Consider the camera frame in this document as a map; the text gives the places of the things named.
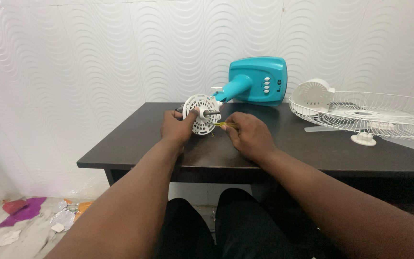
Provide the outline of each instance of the orange paper scrap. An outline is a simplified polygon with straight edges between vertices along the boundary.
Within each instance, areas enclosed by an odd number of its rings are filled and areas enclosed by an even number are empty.
[[[94,202],[94,200],[93,201],[79,203],[79,206],[77,207],[76,216],[74,217],[74,222],[76,222],[76,220],[82,215],[82,213],[84,213],[84,211],[86,211],[90,207],[90,205],[93,202]]]

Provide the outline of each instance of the left hand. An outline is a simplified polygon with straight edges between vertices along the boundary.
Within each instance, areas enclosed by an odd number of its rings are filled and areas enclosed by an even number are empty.
[[[179,149],[179,153],[183,152],[184,144],[191,137],[192,125],[199,115],[199,108],[192,109],[186,118],[182,121],[176,118],[183,118],[183,115],[177,111],[165,111],[164,121],[160,127],[161,141],[173,144]]]

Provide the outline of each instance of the yellow screwdriver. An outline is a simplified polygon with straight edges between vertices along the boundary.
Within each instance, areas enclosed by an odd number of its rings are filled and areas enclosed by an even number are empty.
[[[209,124],[213,124],[213,125],[215,125],[215,126],[229,126],[229,127],[232,127],[232,128],[234,128],[234,129],[236,129],[236,130],[238,130],[239,129],[239,127],[238,127],[238,125],[237,124],[235,124],[235,123],[227,123],[227,122],[224,122],[224,121],[222,121],[222,122],[217,122],[217,123],[209,123]]]

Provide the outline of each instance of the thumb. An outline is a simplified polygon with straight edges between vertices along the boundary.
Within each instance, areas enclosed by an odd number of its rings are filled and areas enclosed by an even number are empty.
[[[183,121],[186,121],[187,124],[192,125],[196,121],[197,117],[199,116],[199,107],[195,107],[194,109],[190,110],[188,115]]]
[[[234,146],[239,143],[239,134],[233,127],[223,125],[221,126],[221,128],[227,133],[228,137],[231,139],[231,142],[233,142]]]

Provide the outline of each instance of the white textured wall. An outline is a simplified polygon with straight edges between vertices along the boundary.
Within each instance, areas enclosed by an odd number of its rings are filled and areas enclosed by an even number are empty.
[[[314,77],[414,96],[414,0],[0,0],[0,185],[96,197],[104,173],[76,161],[132,112],[264,55],[286,60],[286,97]]]

